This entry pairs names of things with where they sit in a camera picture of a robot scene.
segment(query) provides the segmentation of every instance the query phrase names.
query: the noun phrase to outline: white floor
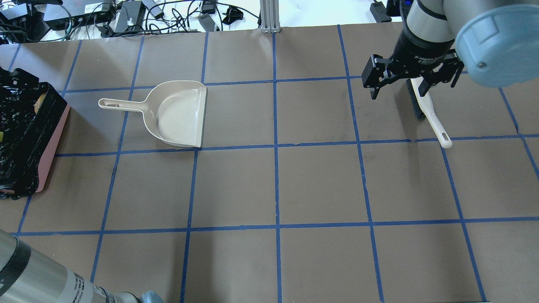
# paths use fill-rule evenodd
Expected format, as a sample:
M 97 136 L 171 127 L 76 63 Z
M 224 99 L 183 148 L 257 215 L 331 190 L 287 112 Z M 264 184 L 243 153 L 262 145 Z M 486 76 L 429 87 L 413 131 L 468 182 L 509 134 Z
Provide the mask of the white floor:
M 258 0 L 224 0 L 226 4 L 231 4 L 244 8 L 255 15 L 259 14 L 260 2 Z M 165 0 L 156 0 L 156 3 L 164 3 Z M 186 15 L 187 9 L 191 1 L 183 3 L 172 3 L 164 6 L 165 19 L 172 19 L 172 9 L 177 9 L 182 15 Z M 336 24 L 356 24 L 356 23 L 374 23 L 375 20 L 369 11 L 372 0 L 280 0 L 279 1 L 279 17 L 282 27 L 290 26 L 319 26 L 319 25 L 336 25 Z M 226 5 L 218 5 L 221 13 L 226 12 Z M 220 24 L 217 14 L 212 15 L 216 24 Z M 393 21 L 400 21 L 400 18 L 393 18 Z M 159 27 L 166 27 L 162 22 L 155 23 Z M 198 31 L 204 31 L 197 19 L 190 19 L 190 28 Z M 111 27 L 115 28 L 116 19 L 111 22 Z M 258 27 L 257 18 L 248 13 L 244 13 L 243 20 L 234 22 L 231 25 L 224 25 L 224 30 L 249 30 Z M 89 33 L 84 28 L 77 29 L 72 39 L 92 39 L 101 38 L 100 32 L 94 27 L 89 26 Z M 43 40 L 52 40 L 60 38 L 64 35 L 63 31 L 50 31 Z

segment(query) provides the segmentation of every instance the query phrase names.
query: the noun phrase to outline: grid square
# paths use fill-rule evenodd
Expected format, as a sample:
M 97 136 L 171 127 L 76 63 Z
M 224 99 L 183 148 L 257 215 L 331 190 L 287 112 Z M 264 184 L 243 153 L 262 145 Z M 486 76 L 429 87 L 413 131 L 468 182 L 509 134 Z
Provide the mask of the grid square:
M 57 153 L 117 151 L 125 112 L 99 108 L 101 98 L 127 100 L 129 91 L 66 94 L 65 99 L 71 109 Z
M 370 231 L 281 229 L 283 302 L 379 302 Z
M 185 302 L 277 302 L 275 230 L 191 234 Z
M 82 42 L 67 89 L 130 87 L 141 39 L 96 39 Z
M 384 87 L 378 98 L 371 100 L 370 92 L 363 88 L 361 79 L 352 80 L 362 140 L 436 137 L 428 121 L 415 118 L 405 81 L 397 83 Z M 516 135 L 506 105 L 496 88 L 482 87 L 463 74 L 455 89 L 440 84 L 430 93 L 436 115 L 449 136 Z
M 361 75 L 372 54 L 389 58 L 402 29 L 402 22 L 341 25 L 350 75 Z
M 366 222 L 357 145 L 279 148 L 281 224 Z
M 539 216 L 539 181 L 520 139 L 453 142 L 447 158 L 465 218 Z
M 467 224 L 485 296 L 491 302 L 539 298 L 539 222 Z
M 11 61 L 13 61 L 13 57 L 15 56 L 15 53 L 17 52 L 18 46 L 19 45 L 17 44 L 0 45 L 0 52 L 2 53 L 2 55 L 0 56 L 0 67 L 5 69 L 6 71 L 9 69 L 9 66 L 11 65 Z
M 107 229 L 185 228 L 193 153 L 122 155 Z
M 135 86 L 157 85 L 171 80 L 200 81 L 204 56 L 204 34 L 147 36 L 144 38 Z M 161 50 L 179 54 L 164 59 Z
M 79 47 L 77 40 L 21 45 L 14 67 L 19 67 L 63 91 Z
M 104 235 L 95 284 L 137 296 L 155 291 L 165 302 L 179 302 L 185 233 Z
M 526 138 L 526 143 L 534 158 L 535 164 L 539 165 L 539 138 Z
M 151 89 L 134 89 L 132 101 L 142 102 L 146 99 Z M 126 130 L 123 134 L 122 150 L 151 150 L 178 148 L 164 143 L 154 137 L 144 126 L 142 113 L 129 112 L 127 115 Z
M 27 198 L 13 201 L 11 199 L 0 200 L 0 229 L 5 232 L 17 232 L 23 216 Z
M 275 224 L 273 148 L 198 154 L 193 227 Z
M 100 230 L 115 156 L 60 157 L 32 196 L 23 231 Z
M 481 301 L 460 224 L 375 227 L 384 299 Z
M 277 84 L 279 143 L 355 141 L 346 80 Z
M 503 89 L 521 134 L 539 134 L 539 79 Z
M 438 142 L 361 148 L 373 220 L 459 218 Z
M 208 89 L 203 146 L 273 143 L 271 83 L 219 85 Z
M 204 82 L 270 79 L 273 79 L 271 35 L 259 29 L 208 34 Z
M 275 35 L 277 78 L 346 75 L 337 27 L 287 27 Z
M 25 236 L 21 239 L 85 279 L 92 275 L 99 235 Z

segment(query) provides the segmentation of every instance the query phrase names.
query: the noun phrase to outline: dustpan handle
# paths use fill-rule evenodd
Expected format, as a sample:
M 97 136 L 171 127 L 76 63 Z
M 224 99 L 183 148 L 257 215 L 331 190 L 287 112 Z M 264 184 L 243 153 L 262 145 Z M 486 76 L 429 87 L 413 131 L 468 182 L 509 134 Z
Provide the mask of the dustpan handle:
M 99 100 L 99 107 L 117 111 L 143 112 L 146 110 L 146 103 L 103 98 Z

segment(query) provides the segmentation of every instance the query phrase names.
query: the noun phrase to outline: light blue robot joint cap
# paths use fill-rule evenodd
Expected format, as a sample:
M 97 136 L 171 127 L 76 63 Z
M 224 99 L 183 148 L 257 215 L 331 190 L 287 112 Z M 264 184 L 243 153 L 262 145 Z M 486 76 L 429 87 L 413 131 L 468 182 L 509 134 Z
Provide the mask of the light blue robot joint cap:
M 466 23 L 455 40 L 472 79 L 505 87 L 539 77 L 539 4 L 489 10 Z

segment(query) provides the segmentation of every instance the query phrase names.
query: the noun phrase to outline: white brush handle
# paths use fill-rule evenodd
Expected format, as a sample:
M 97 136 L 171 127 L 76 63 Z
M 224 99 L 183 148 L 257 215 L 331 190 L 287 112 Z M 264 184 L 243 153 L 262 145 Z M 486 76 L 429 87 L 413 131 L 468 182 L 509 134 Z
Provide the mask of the white brush handle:
M 451 138 L 445 131 L 444 126 L 442 126 L 440 120 L 436 116 L 436 113 L 434 112 L 434 106 L 432 105 L 432 98 L 430 93 L 426 93 L 425 96 L 421 97 L 419 95 L 419 85 L 423 81 L 423 77 L 410 79 L 412 82 L 413 92 L 416 94 L 417 102 L 419 103 L 419 107 L 427 117 L 427 120 L 429 121 L 429 124 L 432 127 L 432 130 L 436 134 L 436 138 L 438 138 L 438 141 L 440 142 L 440 145 L 443 148 L 451 148 L 453 146 L 453 142 L 451 141 Z

